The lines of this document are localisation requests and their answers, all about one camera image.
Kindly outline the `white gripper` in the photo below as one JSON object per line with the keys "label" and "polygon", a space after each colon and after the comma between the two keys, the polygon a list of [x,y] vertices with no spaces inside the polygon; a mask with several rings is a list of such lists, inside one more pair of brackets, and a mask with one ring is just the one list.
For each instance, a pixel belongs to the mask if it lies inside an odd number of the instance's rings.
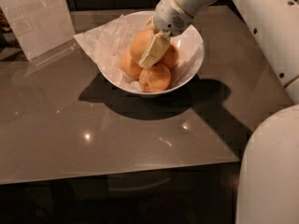
{"label": "white gripper", "polygon": [[142,68],[150,68],[159,62],[170,47],[170,36],[181,35],[192,22],[193,17],[185,13],[175,0],[161,0],[154,16],[150,16],[142,27],[143,31],[151,30],[154,35],[149,37],[138,64]]}

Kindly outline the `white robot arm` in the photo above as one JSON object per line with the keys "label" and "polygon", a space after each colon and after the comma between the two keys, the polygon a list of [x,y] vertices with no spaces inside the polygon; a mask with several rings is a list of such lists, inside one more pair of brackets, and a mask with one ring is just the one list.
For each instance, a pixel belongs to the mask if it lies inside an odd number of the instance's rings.
{"label": "white robot arm", "polygon": [[[218,0],[160,0],[147,25],[152,43],[182,34],[197,12]],[[295,0],[232,0],[265,58],[249,80],[266,97],[292,105],[261,122],[242,155],[235,224],[299,224],[299,5]]]}

